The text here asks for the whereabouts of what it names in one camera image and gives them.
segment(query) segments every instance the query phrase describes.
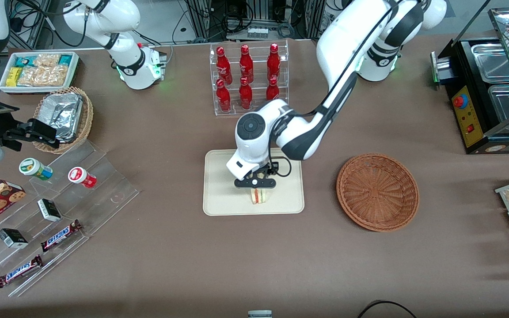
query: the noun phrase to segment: brown table surface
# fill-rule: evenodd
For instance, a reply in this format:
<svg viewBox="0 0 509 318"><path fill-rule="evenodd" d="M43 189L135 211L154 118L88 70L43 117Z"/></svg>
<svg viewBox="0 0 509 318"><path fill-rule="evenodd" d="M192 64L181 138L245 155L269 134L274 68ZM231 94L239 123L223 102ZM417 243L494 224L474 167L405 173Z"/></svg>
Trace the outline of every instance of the brown table surface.
<svg viewBox="0 0 509 318"><path fill-rule="evenodd" d="M0 317L240 318L267 308L276 318L352 318L376 299L424 318L509 316L509 219L493 192L509 184L509 155L465 155L447 96L430 84L429 53L450 37L418 36L388 79L359 80L302 163L298 215L202 211L204 156L235 147L237 120L213 114L209 45L176 47L166 80L144 91L119 80L105 50L79 51L76 86L95 107L89 139L141 193L26 294L0 292ZM327 90L315 45L289 41L289 53L291 105L309 111ZM22 120L40 99L0 97ZM55 157L23 149L6 151L0 178L24 183L21 159ZM337 202L339 168L370 151L418 182L418 214L394 233L362 229Z"/></svg>

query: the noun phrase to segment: red switch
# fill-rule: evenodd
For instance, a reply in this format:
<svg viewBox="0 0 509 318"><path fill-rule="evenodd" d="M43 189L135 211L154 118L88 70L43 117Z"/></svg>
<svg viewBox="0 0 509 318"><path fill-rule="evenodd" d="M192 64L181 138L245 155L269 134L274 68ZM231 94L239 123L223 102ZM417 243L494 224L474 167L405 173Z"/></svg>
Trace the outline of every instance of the red switch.
<svg viewBox="0 0 509 318"><path fill-rule="evenodd" d="M459 97L457 97L457 98L455 98L455 99L453 100L453 105L454 105L455 107L459 108L459 107L463 106L463 102L464 102L463 97L460 97L460 96L459 96Z"/></svg>

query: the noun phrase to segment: clear acrylic bottle rack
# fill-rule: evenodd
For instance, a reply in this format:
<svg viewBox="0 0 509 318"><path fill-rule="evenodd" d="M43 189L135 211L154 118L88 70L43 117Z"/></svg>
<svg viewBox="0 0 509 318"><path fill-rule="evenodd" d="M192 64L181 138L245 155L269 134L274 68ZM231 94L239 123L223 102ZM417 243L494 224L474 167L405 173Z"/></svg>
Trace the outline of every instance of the clear acrylic bottle rack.
<svg viewBox="0 0 509 318"><path fill-rule="evenodd" d="M280 89L278 97L288 102L289 98L289 52L288 41L261 41L261 42L226 42L220 44L211 44L209 48L209 66L212 76L212 91L213 91L213 104L216 115L241 115L249 111L258 109L258 107L266 103L266 88L268 87L268 79L266 77L266 60L270 54L270 45L272 43L278 44L278 55L280 56L280 77L277 86ZM241 107L239 96L241 71L239 68L239 60L241 58L241 45L247 44L249 52L253 58L254 64L254 81L250 84L253 91L253 101L251 108L246 110ZM229 59L231 64L231 73L233 82L227 85L227 89L231 95L231 111L224 113L221 111L220 105L217 102L217 87L216 81L219 78L217 73L217 54L216 48L222 46L225 49L225 56Z"/></svg>
<svg viewBox="0 0 509 318"><path fill-rule="evenodd" d="M0 276L12 272L37 254L41 255L44 263L42 268L33 269L2 288L1 292L9 297L26 292L139 194L109 163L105 153L89 141L69 149L48 166L54 171L51 179L31 178L23 185L26 197L11 207L10 210L14 211L0 215L0 229L17 229L29 243L20 250L7 247L0 239ZM97 184L87 189L70 182L67 174L73 167L83 167L95 175ZM37 205L42 198L54 201L62 215L60 221L43 219ZM40 243L76 219L83 228L43 253Z"/></svg>

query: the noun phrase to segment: red soda bottle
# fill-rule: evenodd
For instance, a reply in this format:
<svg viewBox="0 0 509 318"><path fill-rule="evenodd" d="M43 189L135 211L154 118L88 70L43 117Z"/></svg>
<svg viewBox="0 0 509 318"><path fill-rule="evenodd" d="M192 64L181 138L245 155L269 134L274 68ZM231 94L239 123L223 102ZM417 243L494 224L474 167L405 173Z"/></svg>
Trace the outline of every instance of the red soda bottle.
<svg viewBox="0 0 509 318"><path fill-rule="evenodd" d="M220 105L221 111L228 113L231 110L231 96L229 95L228 89L225 87L225 83L222 79L217 79L217 102Z"/></svg>
<svg viewBox="0 0 509 318"><path fill-rule="evenodd" d="M268 85L268 88L266 89L266 100L269 101L271 99L277 99L278 95L280 94L280 89L278 86L276 86L278 80L276 79L276 76L272 76L269 80L270 85Z"/></svg>
<svg viewBox="0 0 509 318"><path fill-rule="evenodd" d="M233 76L231 75L231 64L225 56L225 50L220 46L216 49L217 52L217 73L220 75L225 84L231 85Z"/></svg>
<svg viewBox="0 0 509 318"><path fill-rule="evenodd" d="M270 55L266 60L266 67L268 73L266 77L270 80L273 76L280 78L280 56L278 56L278 44L272 43L270 45Z"/></svg>
<svg viewBox="0 0 509 318"><path fill-rule="evenodd" d="M241 60L239 60L241 67L241 76L246 76L249 83L255 80L255 69L253 66L253 58L249 54L249 46L241 46Z"/></svg>
<svg viewBox="0 0 509 318"><path fill-rule="evenodd" d="M251 102L253 101L253 90L249 85L248 79L244 76L241 78L239 95L241 96L241 107L243 109L250 109Z"/></svg>

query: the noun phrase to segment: brown woven basket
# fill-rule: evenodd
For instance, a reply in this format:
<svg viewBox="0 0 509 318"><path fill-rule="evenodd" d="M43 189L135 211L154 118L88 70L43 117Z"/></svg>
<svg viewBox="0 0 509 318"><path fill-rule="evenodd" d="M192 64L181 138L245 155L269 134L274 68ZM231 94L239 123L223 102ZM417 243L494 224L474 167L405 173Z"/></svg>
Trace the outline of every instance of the brown woven basket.
<svg viewBox="0 0 509 318"><path fill-rule="evenodd" d="M365 153L343 165L337 198L357 224L377 232L406 226L418 211L418 185L401 163L380 153Z"/></svg>
<svg viewBox="0 0 509 318"><path fill-rule="evenodd" d="M53 147L50 147L49 145L43 143L33 142L34 146L40 151L46 151L60 155L62 153L65 153L65 151L74 147L75 145L84 142L87 136L89 135L89 131L91 130L91 121L93 120L93 105L91 104L91 100L89 100L89 98L87 97L86 93L83 90L76 87L60 89L56 92L49 94L48 96L65 93L77 93L80 94L81 97L83 97L84 99L84 103L82 105L82 113L80 114L80 122L78 124L76 132L76 140L69 144L60 144L60 147L58 147L58 149L54 149ZM42 100L40 103L38 103L38 107L34 111L35 118L38 117L38 113L41 110L41 105Z"/></svg>

